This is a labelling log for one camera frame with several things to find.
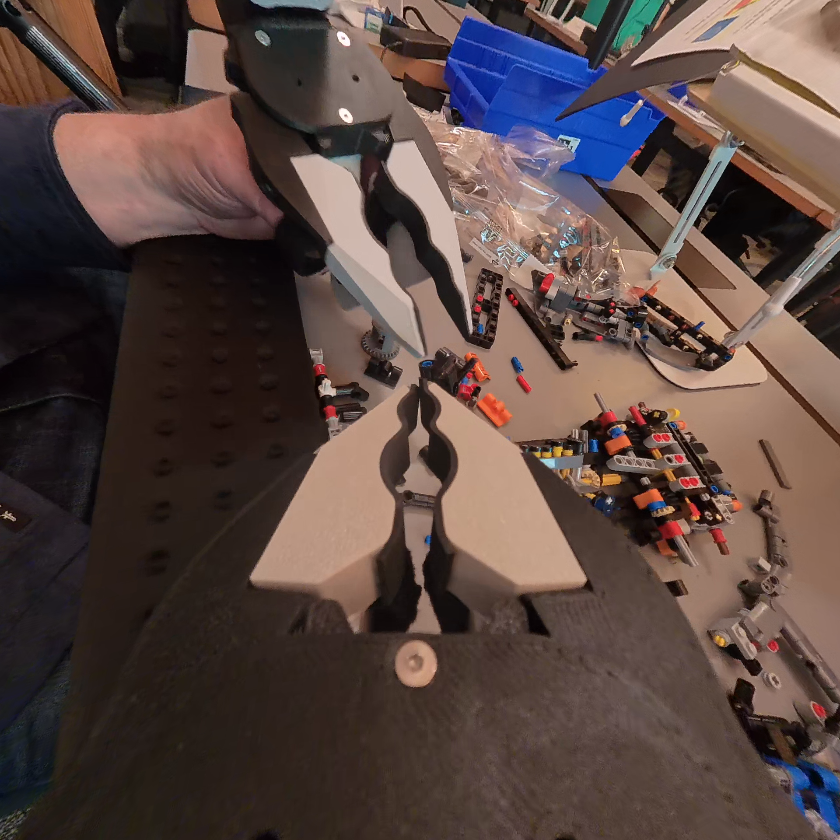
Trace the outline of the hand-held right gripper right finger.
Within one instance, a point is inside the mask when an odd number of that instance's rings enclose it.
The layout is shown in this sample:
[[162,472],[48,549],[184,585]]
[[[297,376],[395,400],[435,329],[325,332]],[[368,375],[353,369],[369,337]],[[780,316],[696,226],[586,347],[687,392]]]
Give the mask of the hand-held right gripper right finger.
[[536,459],[424,381],[427,467],[440,481],[424,586],[443,633],[468,633],[523,596],[577,592],[587,576],[535,479]]

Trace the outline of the grey lego engine block assembly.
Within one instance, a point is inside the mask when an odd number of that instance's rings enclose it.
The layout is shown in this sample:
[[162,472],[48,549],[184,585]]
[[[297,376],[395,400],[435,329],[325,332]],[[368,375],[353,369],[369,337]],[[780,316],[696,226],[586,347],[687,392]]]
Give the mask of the grey lego engine block assembly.
[[542,461],[557,477],[572,485],[581,485],[589,445],[581,438],[527,440],[517,442],[523,454]]

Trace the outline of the person's left forearm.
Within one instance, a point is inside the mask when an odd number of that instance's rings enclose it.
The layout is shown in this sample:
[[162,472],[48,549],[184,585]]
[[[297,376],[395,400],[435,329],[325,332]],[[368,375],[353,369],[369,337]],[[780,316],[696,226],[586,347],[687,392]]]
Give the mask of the person's left forearm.
[[93,222],[57,157],[59,118],[89,113],[69,98],[1,107],[2,280],[60,269],[127,270],[128,257]]

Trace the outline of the grey lego gear assembly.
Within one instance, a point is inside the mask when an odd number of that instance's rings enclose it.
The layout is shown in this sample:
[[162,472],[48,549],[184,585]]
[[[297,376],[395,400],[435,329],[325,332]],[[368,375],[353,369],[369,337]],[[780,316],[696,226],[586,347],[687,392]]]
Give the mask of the grey lego gear assembly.
[[371,321],[371,327],[362,334],[360,345],[375,362],[391,362],[401,349],[396,337],[374,319]]

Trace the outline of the long black lego beam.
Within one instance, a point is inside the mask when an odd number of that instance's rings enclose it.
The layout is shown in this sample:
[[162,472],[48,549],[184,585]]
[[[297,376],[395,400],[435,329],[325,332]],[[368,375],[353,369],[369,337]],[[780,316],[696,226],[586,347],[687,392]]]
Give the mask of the long black lego beam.
[[506,288],[505,298],[510,302],[513,309],[524,321],[528,330],[545,349],[552,362],[561,371],[570,371],[577,367],[578,362],[571,359],[565,352],[563,352],[559,343],[557,343],[553,338],[549,328],[540,321],[536,312],[532,310],[527,303],[520,299],[519,294],[517,294],[515,290],[510,287]]

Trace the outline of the multicoloured lego chassis assembly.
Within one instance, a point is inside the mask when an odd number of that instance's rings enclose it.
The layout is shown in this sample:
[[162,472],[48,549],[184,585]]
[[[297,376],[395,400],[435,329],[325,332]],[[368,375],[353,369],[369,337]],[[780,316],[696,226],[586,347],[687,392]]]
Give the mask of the multicoloured lego chassis assembly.
[[597,414],[577,429],[584,442],[579,486],[594,507],[669,560],[697,567],[699,539],[728,557],[726,530],[742,503],[679,411],[637,402],[619,412],[600,393],[594,399]]

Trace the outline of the person's left hand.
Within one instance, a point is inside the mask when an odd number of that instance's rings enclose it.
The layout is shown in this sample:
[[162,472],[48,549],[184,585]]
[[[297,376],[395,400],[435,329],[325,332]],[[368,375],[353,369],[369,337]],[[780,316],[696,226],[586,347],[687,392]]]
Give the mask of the person's left hand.
[[169,112],[70,113],[53,144],[70,189],[111,243],[272,239],[281,211],[257,186],[229,96]]

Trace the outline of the black pouch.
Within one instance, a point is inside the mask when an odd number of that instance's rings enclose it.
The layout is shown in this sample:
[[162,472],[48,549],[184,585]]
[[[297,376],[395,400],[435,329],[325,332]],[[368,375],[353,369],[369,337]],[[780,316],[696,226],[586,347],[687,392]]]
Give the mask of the black pouch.
[[415,107],[426,112],[440,112],[447,102],[449,90],[443,90],[423,83],[408,72],[403,75],[402,87],[406,99]]

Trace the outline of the black power adapter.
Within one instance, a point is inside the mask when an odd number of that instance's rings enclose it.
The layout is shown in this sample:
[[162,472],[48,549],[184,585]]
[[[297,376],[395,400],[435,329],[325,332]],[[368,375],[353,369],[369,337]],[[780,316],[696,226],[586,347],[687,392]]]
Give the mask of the black power adapter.
[[451,42],[434,32],[388,24],[381,27],[380,44],[399,56],[420,60],[446,60],[452,49]]

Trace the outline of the black perforated panel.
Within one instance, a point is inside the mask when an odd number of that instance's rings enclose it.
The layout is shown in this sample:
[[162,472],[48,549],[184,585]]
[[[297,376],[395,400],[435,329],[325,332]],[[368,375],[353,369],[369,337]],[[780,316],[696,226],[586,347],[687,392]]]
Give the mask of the black perforated panel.
[[326,427],[279,248],[211,236],[133,251],[56,777],[190,560]]

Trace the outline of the black tripod pole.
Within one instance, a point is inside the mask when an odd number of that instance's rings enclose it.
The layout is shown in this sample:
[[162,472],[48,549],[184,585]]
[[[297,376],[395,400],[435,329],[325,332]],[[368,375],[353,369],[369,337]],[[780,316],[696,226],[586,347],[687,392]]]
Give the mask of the black tripod pole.
[[126,112],[121,96],[113,93],[96,72],[68,46],[35,11],[30,2],[1,2],[1,26],[38,58],[70,90],[70,95],[96,111]]

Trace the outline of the printed paper sheet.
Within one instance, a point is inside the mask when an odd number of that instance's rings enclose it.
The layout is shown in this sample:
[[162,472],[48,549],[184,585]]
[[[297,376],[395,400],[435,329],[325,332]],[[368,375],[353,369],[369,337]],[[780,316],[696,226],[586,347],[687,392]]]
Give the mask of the printed paper sheet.
[[639,45],[633,67],[663,58],[775,44],[788,36],[838,51],[838,2],[702,2],[670,28],[662,26],[657,35],[649,45]]

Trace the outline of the black lego frame with pins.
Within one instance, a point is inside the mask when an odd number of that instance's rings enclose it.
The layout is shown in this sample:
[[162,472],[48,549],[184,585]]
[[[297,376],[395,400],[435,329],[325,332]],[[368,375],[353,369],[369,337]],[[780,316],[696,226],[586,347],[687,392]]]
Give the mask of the black lego frame with pins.
[[491,269],[484,268],[478,274],[467,342],[481,349],[488,350],[496,340],[504,282],[504,276]]

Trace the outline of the wooden post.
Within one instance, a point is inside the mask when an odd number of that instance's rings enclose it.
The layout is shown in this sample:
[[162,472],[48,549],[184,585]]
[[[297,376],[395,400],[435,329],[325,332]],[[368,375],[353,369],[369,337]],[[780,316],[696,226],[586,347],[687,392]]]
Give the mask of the wooden post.
[[[118,96],[121,90],[92,1],[34,1],[30,5]],[[13,33],[1,29],[1,103],[29,106],[68,98],[70,90]]]

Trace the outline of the large black lego frame assembly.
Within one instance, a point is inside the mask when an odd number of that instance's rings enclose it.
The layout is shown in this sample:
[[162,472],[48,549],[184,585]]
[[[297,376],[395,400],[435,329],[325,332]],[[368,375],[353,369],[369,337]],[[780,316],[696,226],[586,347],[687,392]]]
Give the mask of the large black lego frame assembly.
[[734,350],[704,330],[704,322],[684,317],[648,293],[640,302],[647,310],[640,345],[649,358],[682,371],[706,372],[720,369],[733,358]]

